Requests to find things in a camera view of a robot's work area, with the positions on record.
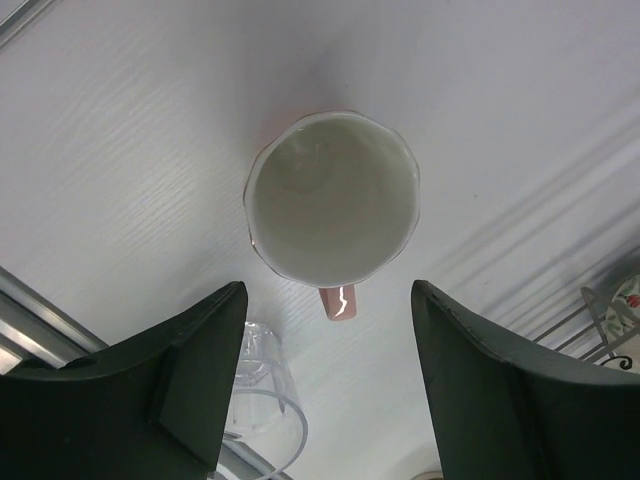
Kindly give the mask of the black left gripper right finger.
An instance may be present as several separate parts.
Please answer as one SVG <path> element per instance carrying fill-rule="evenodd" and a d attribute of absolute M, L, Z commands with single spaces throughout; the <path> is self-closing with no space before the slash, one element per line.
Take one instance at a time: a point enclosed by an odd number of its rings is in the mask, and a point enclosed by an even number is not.
<path fill-rule="evenodd" d="M 638 478 L 638 375 L 536 344 L 424 280 L 411 311 L 445 478 Z"/>

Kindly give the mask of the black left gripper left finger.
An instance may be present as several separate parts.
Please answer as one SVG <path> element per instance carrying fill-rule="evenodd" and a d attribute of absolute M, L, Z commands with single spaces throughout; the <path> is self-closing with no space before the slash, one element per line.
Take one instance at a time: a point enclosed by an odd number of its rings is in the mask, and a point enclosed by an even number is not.
<path fill-rule="evenodd" d="M 61 368 L 1 378 L 5 479 L 204 479 L 216 469 L 248 294 L 231 282 Z"/>

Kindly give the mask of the clear glass tumbler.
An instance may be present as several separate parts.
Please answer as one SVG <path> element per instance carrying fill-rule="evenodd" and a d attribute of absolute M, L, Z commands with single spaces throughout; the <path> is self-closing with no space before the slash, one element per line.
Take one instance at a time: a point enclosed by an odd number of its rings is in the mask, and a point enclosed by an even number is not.
<path fill-rule="evenodd" d="M 216 470 L 211 479 L 287 479 L 308 438 L 281 342 L 246 322 Z"/>

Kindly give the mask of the grey wire dish rack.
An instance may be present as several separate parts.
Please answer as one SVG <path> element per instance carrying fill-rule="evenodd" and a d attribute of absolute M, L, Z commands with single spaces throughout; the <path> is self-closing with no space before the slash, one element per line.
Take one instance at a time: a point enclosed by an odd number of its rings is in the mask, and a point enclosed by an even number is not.
<path fill-rule="evenodd" d="M 602 367 L 639 372 L 639 277 L 624 280 L 610 296 L 580 289 L 582 305 L 533 341 L 566 334 L 553 350 Z"/>

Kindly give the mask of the pink mug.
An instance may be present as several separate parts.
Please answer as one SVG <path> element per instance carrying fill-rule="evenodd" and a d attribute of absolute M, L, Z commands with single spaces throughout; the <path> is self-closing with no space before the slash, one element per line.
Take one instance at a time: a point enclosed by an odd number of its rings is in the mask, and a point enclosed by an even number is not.
<path fill-rule="evenodd" d="M 419 165 L 394 129 L 355 111 L 306 115 L 265 146 L 243 203 L 251 245 L 276 274 L 318 290 L 332 321 L 397 257 L 420 217 Z"/>

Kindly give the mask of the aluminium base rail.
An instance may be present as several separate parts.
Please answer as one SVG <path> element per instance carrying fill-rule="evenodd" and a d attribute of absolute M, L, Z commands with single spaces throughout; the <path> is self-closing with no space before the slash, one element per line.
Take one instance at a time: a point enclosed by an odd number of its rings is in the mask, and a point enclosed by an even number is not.
<path fill-rule="evenodd" d="M 21 364 L 62 368 L 108 344 L 22 282 L 1 270 L 1 373 Z"/>

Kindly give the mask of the aluminium corner frame post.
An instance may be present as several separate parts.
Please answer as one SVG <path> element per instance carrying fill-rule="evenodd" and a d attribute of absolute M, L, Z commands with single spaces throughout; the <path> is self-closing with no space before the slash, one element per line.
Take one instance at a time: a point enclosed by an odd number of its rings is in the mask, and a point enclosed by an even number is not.
<path fill-rule="evenodd" d="M 1 48 L 7 47 L 57 4 L 57 0 L 2 1 Z"/>

